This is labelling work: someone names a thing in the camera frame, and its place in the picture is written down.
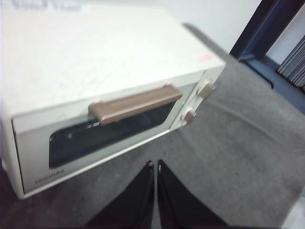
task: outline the toshiba logo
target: toshiba logo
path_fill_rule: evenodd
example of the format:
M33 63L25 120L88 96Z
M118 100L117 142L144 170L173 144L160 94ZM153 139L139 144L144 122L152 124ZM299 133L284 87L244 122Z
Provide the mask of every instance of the toshiba logo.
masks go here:
M50 179L50 178L52 178L52 177L54 177L54 176L57 176L58 174L63 173L63 172L64 172L63 169L62 169L62 170L58 170L58 171L56 171L55 173L49 174L49 175L47 175L47 176L45 176L45 177L43 177L43 178L40 178L40 179L38 179L38 180L35 180L35 184L38 184L38 183L43 182L43 181L45 181L45 180L48 180L48 179Z

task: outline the toaster oven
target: toaster oven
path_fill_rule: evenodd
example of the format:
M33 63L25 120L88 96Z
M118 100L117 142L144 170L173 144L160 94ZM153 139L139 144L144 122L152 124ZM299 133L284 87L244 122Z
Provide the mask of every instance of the toaster oven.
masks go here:
M19 198L190 123L225 65L162 9L47 3L1 9L1 159Z

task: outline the white wall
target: white wall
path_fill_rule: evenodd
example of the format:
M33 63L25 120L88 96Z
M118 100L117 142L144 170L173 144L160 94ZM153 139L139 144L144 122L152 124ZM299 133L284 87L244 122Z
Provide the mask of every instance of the white wall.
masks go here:
M230 52L261 0L112 0L163 6L180 22L191 23Z
M267 53L274 62L281 64L305 35L305 5L295 15Z

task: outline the brown handle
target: brown handle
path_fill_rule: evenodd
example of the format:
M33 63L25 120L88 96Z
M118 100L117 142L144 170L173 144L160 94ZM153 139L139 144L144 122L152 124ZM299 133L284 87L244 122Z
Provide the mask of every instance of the brown handle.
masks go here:
M93 114L102 125L105 125L169 104L177 101L181 97L181 92L171 85L166 85L162 88L123 99L113 100L107 103L99 102L91 104L89 106L89 112Z

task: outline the oven window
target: oven window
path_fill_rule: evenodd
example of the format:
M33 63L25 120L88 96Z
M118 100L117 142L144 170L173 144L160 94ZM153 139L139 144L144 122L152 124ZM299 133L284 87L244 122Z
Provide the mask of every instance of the oven window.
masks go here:
M49 167L61 166L158 126L166 120L173 105L174 102L107 125L92 119L58 130L50 136Z

